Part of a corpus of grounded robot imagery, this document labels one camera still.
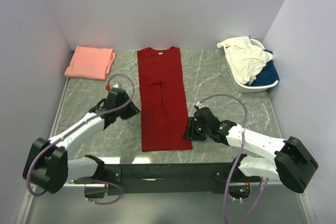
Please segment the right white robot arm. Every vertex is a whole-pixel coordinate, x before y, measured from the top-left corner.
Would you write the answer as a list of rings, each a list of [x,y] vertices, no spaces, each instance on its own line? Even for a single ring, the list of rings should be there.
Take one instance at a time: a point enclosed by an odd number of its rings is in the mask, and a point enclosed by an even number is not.
[[[274,138],[244,129],[230,120],[220,121],[208,107],[196,110],[188,118],[183,137],[190,141],[210,138],[247,151],[234,159],[236,165],[230,169],[232,179],[238,182],[248,177],[269,178],[302,194],[319,167],[298,138]]]

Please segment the red t shirt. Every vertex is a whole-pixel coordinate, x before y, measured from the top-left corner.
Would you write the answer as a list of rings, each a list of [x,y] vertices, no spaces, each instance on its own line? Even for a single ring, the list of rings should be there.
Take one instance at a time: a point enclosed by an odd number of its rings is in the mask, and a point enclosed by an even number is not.
[[[142,151],[183,151],[192,149],[183,139],[188,109],[179,48],[137,52],[141,100]]]

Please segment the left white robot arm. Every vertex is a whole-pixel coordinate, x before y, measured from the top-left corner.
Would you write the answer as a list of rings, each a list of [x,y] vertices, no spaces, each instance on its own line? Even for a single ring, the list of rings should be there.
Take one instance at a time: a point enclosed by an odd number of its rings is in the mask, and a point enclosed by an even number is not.
[[[73,126],[48,140],[38,138],[33,142],[23,170],[27,188],[36,185],[44,192],[54,194],[71,180],[86,178],[93,183],[105,180],[103,160],[92,155],[69,160],[68,155],[117,118],[127,120],[139,112],[125,90],[113,87],[105,99]]]

